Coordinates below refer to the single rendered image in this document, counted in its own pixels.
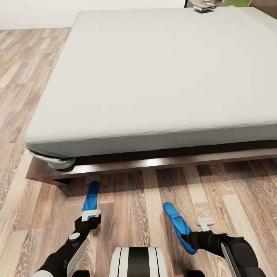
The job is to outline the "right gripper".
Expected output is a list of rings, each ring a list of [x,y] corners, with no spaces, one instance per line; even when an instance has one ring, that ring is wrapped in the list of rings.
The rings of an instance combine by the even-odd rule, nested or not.
[[[190,232],[189,235],[181,234],[181,237],[188,243],[191,244],[192,249],[204,249],[212,254],[214,253],[210,247],[210,237],[214,233],[209,231],[201,231],[201,232]]]

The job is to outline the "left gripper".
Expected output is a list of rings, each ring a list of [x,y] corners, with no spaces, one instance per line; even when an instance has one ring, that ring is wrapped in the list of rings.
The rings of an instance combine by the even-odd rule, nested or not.
[[[82,222],[82,218],[75,221],[75,229],[78,229],[81,226],[85,226],[88,229],[88,232],[92,229],[97,229],[98,224],[101,223],[101,214],[97,217],[90,217],[88,221]]]

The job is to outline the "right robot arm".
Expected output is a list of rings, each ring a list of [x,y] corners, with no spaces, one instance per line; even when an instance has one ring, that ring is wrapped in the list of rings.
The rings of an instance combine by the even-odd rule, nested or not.
[[[224,258],[228,264],[232,277],[266,277],[259,268],[258,260],[250,244],[241,235],[214,234],[208,226],[214,225],[211,217],[199,218],[196,221],[197,232],[189,235],[181,234],[181,237],[191,244],[192,249],[204,249],[212,254]]]

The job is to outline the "hardback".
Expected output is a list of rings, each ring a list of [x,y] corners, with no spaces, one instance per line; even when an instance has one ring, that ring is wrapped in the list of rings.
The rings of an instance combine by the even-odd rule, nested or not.
[[[215,9],[217,6],[212,4],[212,3],[201,3],[201,4],[196,4],[193,6],[193,8],[199,10],[199,11],[206,11],[206,10],[211,10]]]

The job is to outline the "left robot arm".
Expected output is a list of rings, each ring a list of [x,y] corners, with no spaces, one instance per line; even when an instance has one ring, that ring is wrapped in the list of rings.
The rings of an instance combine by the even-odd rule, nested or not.
[[[97,216],[97,217],[95,217]],[[101,223],[101,210],[83,211],[75,221],[75,230],[66,243],[50,254],[45,263],[31,277],[68,277],[87,248],[87,236]]]

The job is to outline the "sandal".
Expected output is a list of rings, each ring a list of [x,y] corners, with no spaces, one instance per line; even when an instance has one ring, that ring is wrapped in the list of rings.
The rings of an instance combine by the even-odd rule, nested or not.
[[[181,234],[189,235],[190,232],[193,232],[191,228],[187,225],[186,220],[177,212],[175,207],[170,203],[166,202],[163,204],[163,208],[169,216],[171,222],[173,223],[175,232],[184,247],[184,249],[190,254],[195,255],[198,250],[194,250],[191,247],[191,244],[188,244],[182,237]]]
[[[86,211],[86,210],[97,210],[98,189],[99,189],[99,182],[92,181],[89,186],[87,197],[83,204],[82,213],[83,213],[83,211]]]

